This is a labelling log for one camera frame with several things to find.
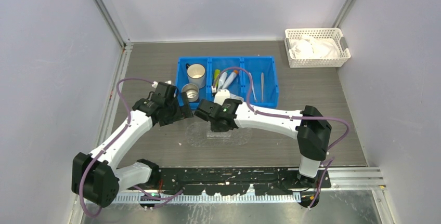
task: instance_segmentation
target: gray wall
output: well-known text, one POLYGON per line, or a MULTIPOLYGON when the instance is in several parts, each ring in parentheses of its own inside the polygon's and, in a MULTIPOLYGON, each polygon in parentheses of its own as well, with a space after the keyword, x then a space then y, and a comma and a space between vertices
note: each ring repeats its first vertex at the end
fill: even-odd
POLYGON ((439 223, 441 0, 357 0, 339 75, 367 160, 402 223, 439 223))
POLYGON ((286 28, 329 27, 345 0, 105 0, 133 42, 282 39, 286 28))
POLYGON ((1 223, 67 223, 120 52, 93 0, 0 0, 1 223))

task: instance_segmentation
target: yellow marker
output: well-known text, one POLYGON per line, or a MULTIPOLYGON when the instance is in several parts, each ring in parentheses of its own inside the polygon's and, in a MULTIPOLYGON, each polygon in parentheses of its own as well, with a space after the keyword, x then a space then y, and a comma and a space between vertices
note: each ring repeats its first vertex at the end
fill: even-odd
POLYGON ((221 73, 221 71, 219 69, 214 70, 214 80, 217 79, 217 77, 219 76, 219 73, 221 73))

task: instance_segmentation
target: white cloth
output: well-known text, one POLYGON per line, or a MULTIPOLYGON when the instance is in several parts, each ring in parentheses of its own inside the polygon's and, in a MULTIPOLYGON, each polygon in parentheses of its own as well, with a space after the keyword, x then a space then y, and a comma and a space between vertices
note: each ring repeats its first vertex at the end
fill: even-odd
POLYGON ((302 35, 300 39, 290 40, 294 59, 338 58, 340 56, 337 43, 331 38, 316 39, 302 35))

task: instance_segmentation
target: white bottle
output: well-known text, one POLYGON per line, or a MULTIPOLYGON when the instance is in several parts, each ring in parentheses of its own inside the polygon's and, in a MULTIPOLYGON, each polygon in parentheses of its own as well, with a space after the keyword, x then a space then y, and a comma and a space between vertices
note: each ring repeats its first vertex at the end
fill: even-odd
POLYGON ((222 85, 222 89, 227 89, 228 86, 230 86, 230 85, 233 83, 233 81, 234 81, 234 79, 236 78, 236 76, 237 76, 238 73, 239 73, 238 71, 234 70, 234 71, 229 75, 229 77, 227 78, 227 80, 225 81, 225 83, 222 85))
POLYGON ((222 75, 219 77, 219 83, 217 84, 217 89, 222 89, 222 86, 226 78, 227 78, 227 72, 222 73, 222 75))

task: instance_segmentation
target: basket handle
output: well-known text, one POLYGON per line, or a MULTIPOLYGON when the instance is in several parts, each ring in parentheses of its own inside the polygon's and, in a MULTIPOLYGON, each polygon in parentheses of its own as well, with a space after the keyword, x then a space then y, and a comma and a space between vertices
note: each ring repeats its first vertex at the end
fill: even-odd
POLYGON ((285 49, 287 51, 287 56, 289 58, 289 50, 291 49, 291 46, 289 44, 289 38, 285 38, 285 49))
POLYGON ((343 36, 340 38, 340 46, 342 47, 342 50, 345 51, 349 47, 347 46, 346 38, 343 36))

